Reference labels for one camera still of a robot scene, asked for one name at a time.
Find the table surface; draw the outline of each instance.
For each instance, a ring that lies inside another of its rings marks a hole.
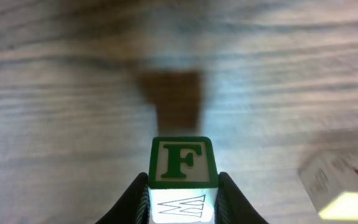
[[[297,169],[358,150],[358,1],[0,0],[0,223],[94,223],[164,125],[270,223],[319,223]]]

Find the white block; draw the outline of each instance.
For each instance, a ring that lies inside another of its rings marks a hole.
[[[149,170],[154,223],[213,221],[218,173],[206,137],[157,137]]]
[[[299,173],[322,219],[358,220],[358,156],[324,152]]]

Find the green border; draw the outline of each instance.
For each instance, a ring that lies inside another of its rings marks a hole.
[[[174,182],[155,181],[157,171],[158,149],[161,141],[168,142],[203,142],[205,143],[208,163],[209,182]],[[155,137],[152,144],[149,167],[149,186],[151,189],[205,189],[218,187],[218,172],[211,140],[207,137]]]

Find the blurry block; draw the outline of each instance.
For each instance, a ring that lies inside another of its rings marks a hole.
[[[323,152],[299,172],[320,218],[358,220],[358,155]]]

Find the wooden block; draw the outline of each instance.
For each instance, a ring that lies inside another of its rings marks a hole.
[[[208,138],[154,138],[149,195],[155,223],[209,222],[217,193],[218,172]]]
[[[299,175],[322,219],[358,221],[357,154],[323,152]]]

